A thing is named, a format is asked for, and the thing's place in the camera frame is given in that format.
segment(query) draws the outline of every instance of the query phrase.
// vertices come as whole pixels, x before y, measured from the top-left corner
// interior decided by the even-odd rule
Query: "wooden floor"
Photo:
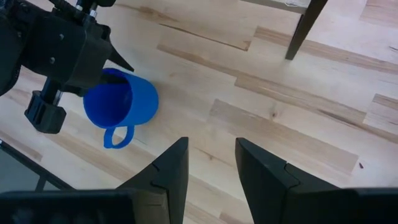
[[[62,132],[40,134],[24,110],[44,78],[23,70],[0,98],[0,139],[78,189],[103,189],[188,136],[185,223],[252,223],[237,136],[340,187],[397,187],[397,10],[396,0],[329,0],[286,61],[294,12],[237,0],[117,0],[98,20],[111,26],[136,74],[157,87],[156,117],[127,148],[105,150],[104,131],[88,121],[81,99],[64,94]]]

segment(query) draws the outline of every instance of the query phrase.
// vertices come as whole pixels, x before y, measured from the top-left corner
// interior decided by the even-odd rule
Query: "mug handle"
[[[113,144],[112,137],[116,128],[109,128],[105,131],[104,134],[104,147],[107,149],[121,149],[124,146],[127,146],[134,136],[134,126],[127,127],[126,137],[117,145]]]

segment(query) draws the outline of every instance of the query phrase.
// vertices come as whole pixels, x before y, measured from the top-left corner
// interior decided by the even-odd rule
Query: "blue mug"
[[[115,68],[105,68],[103,73],[124,78],[128,83],[97,85],[83,97],[83,105],[90,121],[106,129],[104,147],[121,149],[131,142],[135,125],[144,124],[155,116],[159,97],[155,87],[143,78]],[[118,127],[127,127],[127,134],[114,145],[112,137]]]

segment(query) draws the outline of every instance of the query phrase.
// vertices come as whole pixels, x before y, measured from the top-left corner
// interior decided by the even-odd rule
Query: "chair leg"
[[[307,34],[310,32],[313,24],[317,20],[323,7],[328,0],[312,0],[304,15],[301,15],[298,21],[296,31],[294,32],[292,41],[287,49],[286,59],[293,60],[301,44],[305,40]]]

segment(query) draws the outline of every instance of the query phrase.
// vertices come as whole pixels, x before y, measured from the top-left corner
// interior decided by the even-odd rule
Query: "blue plastic cup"
[[[105,68],[103,73],[125,78],[128,84],[97,85],[83,97],[83,105],[90,121],[106,129],[104,147],[121,149],[131,142],[135,125],[144,124],[155,116],[159,97],[155,87],[143,78],[115,68]],[[114,145],[112,137],[118,127],[127,127],[127,134]]]

